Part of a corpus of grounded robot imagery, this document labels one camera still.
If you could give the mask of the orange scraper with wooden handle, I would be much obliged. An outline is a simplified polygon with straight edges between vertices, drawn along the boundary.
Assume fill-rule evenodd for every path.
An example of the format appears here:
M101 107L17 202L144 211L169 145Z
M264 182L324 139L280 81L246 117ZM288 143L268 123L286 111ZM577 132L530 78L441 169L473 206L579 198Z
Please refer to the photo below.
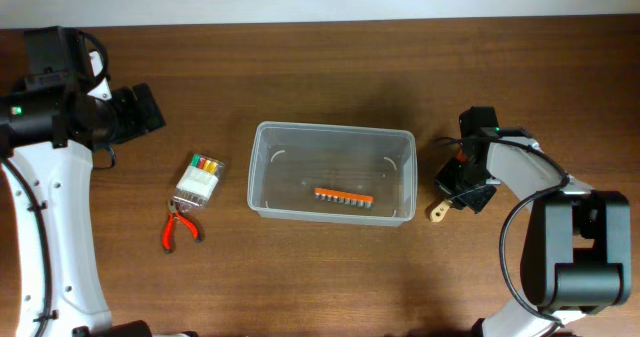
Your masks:
M452 206L452 202L448 199L444 199L437 205L434 205L429 213L429 220L433 223L441 222L446 216L447 212Z

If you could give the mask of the clear case of coloured bits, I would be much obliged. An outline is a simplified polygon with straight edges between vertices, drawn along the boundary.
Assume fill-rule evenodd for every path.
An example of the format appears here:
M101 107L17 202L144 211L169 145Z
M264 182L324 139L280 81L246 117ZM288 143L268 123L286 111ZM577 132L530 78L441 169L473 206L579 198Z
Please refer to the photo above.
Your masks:
M223 175L225 164L202 154L194 154L178 181L172 200L181 212L207 205Z

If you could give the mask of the orange socket rail with sockets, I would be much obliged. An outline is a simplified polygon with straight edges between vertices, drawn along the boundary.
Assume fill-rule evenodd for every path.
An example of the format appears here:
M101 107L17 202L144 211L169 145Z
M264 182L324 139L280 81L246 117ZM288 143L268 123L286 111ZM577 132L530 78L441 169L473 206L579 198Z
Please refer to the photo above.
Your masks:
M358 208L371 208L374 204L373 196L326 188L315 188L314 196L319 200Z

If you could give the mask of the clear plastic container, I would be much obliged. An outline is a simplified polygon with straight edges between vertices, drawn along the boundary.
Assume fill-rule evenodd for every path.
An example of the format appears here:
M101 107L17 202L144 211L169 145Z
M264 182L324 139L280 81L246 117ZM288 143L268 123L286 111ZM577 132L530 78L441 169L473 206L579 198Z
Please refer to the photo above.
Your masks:
M371 208L319 200L315 188L374 197ZM417 151L406 130L265 121L248 175L248 206L265 218L399 226L416 213Z

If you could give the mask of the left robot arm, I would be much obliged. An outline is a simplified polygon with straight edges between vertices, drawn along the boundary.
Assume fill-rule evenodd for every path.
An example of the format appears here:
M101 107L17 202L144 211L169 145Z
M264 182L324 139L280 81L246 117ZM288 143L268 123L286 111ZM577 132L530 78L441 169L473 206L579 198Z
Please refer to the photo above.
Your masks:
M24 34L30 71L1 99L1 168L16 217L19 336L148 336L112 322L90 217L93 154L164 127L148 85L111 90L104 45L60 26Z

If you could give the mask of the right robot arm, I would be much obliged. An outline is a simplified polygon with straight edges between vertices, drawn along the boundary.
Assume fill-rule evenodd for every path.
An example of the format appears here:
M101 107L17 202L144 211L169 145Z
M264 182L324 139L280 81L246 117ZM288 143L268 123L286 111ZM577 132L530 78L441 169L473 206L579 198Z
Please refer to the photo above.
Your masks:
M430 213L483 210L500 184L518 198L499 236L499 262L511 300L471 328L480 337L554 336L632 292L631 206L598 191L545 154L522 128L500 127L490 106L460 114L460 135L442 137L457 154L438 172L441 201Z

